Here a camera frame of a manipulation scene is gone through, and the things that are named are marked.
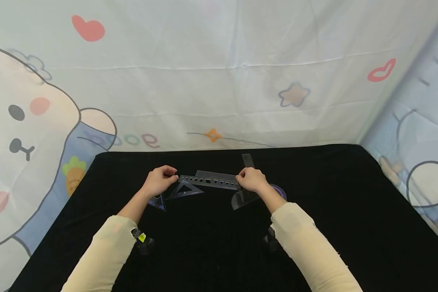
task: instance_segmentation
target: beige sleeve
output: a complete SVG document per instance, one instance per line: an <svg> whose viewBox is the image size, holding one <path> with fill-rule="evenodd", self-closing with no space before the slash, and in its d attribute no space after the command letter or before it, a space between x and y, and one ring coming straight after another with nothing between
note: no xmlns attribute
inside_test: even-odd
<svg viewBox="0 0 438 292"><path fill-rule="evenodd" d="M94 234L62 292L110 292L136 242L131 234L136 227L126 217L108 218Z"/></svg>
<svg viewBox="0 0 438 292"><path fill-rule="evenodd" d="M360 292L339 254L296 203L271 215L275 237L305 277L312 292Z"/></svg>

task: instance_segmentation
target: triangle cutout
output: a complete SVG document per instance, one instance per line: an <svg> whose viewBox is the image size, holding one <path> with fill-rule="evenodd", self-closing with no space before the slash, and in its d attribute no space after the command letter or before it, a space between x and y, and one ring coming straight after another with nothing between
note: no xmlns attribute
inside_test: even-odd
<svg viewBox="0 0 438 292"><path fill-rule="evenodd" d="M182 181L177 187L172 191L169 197L166 200L177 199L181 197L191 196L199 193L204 193L199 188L190 184L189 182Z"/></svg>
<svg viewBox="0 0 438 292"><path fill-rule="evenodd" d="M148 204L165 211L164 194L162 193L159 196L153 197L149 200Z"/></svg>

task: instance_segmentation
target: red heart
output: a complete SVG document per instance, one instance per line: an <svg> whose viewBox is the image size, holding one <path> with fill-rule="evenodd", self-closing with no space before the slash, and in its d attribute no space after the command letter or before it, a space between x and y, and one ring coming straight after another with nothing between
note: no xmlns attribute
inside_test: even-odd
<svg viewBox="0 0 438 292"><path fill-rule="evenodd" d="M388 78L389 74L391 74L391 71L393 71L395 65L395 58L390 59L383 67L374 68L369 74L368 74L368 80L371 82L380 82ZM375 76L375 73L378 72L384 72L383 76Z"/></svg>
<svg viewBox="0 0 438 292"><path fill-rule="evenodd" d="M105 34L105 29L99 21L92 20L85 22L81 16L74 15L71 18L71 22L75 30L78 31L78 34L88 42L98 41Z"/></svg>

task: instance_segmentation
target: blue clothing pattern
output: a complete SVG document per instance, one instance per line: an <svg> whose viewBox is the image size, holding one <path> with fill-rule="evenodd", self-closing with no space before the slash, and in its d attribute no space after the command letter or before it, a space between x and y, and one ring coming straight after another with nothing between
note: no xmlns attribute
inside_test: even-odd
<svg viewBox="0 0 438 292"><path fill-rule="evenodd" d="M107 152L107 147L110 147L114 140L114 135L98 131L82 122L70 133L54 184L34 216L15 235L30 254L35 251L69 199L62 166L68 163L71 157L76 156L78 160L86 162L87 170L94 157L99 153Z"/></svg>

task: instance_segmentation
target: yellow sticker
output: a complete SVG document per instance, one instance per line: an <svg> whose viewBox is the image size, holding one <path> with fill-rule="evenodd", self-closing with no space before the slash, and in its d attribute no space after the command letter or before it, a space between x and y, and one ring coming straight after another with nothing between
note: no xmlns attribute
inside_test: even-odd
<svg viewBox="0 0 438 292"><path fill-rule="evenodd" d="M144 240L146 239L146 234L145 234L144 232L141 233L140 236L138 237L138 239L139 239L142 243L144 243Z"/></svg>

